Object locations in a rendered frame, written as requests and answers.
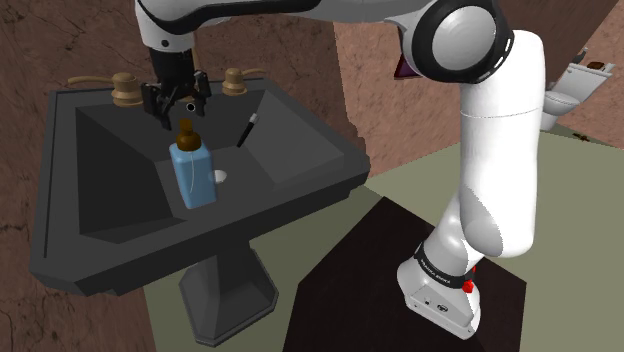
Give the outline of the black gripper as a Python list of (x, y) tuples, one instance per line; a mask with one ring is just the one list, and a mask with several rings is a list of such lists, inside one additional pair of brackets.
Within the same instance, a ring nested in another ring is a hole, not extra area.
[(205, 116), (206, 100), (212, 96), (208, 76), (194, 67), (192, 50), (162, 52), (149, 49), (157, 82), (141, 83), (140, 92), (144, 111), (159, 121), (165, 130), (171, 130), (168, 102), (165, 98), (182, 99), (193, 93), (195, 113)]

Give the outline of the black pen with white tip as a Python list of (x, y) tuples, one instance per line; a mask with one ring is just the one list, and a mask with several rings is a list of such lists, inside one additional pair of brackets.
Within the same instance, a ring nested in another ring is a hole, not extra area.
[(252, 131), (252, 129), (254, 128), (254, 126), (256, 125), (258, 121), (258, 115), (256, 113), (253, 113), (250, 118), (249, 121), (243, 131), (243, 133), (241, 134), (238, 142), (237, 142), (237, 147), (240, 148), (245, 140), (247, 139), (247, 137), (249, 136), (250, 132)]

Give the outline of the blue bottle with brown cap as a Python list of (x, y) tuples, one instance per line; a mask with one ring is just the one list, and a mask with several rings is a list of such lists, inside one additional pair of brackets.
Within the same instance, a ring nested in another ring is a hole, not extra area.
[(212, 154), (189, 118), (182, 118), (179, 127), (169, 153), (184, 205), (194, 209), (217, 200)]

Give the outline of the dark robot stand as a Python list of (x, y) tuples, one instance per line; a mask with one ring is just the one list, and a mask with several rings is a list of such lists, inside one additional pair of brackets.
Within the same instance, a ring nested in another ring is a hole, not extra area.
[(461, 340), (409, 310), (400, 263), (433, 230), (383, 197), (299, 283), (283, 352), (520, 352), (525, 282), (476, 267), (482, 317)]

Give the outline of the white toilet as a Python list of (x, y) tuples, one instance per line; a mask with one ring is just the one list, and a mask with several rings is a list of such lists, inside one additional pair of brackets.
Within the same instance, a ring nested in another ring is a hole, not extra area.
[(559, 117), (571, 112), (585, 102), (611, 76), (615, 67), (613, 63), (604, 63), (603, 70), (594, 70), (583, 65), (588, 51), (584, 47), (568, 64), (561, 77), (550, 83), (545, 91), (543, 113), (541, 119), (542, 131), (550, 131)]

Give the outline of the dark grey pedestal sink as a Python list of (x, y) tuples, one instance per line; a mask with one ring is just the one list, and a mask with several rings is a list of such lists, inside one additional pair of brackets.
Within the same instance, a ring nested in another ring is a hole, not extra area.
[(119, 296), (181, 272), (193, 335), (208, 346), (275, 308), (250, 241), (347, 198), (370, 161), (268, 79), (249, 79), (237, 97), (211, 88), (193, 126), (226, 177), (217, 200), (195, 209), (174, 174), (175, 129), (117, 107), (107, 88), (50, 93), (30, 254), (41, 283)]

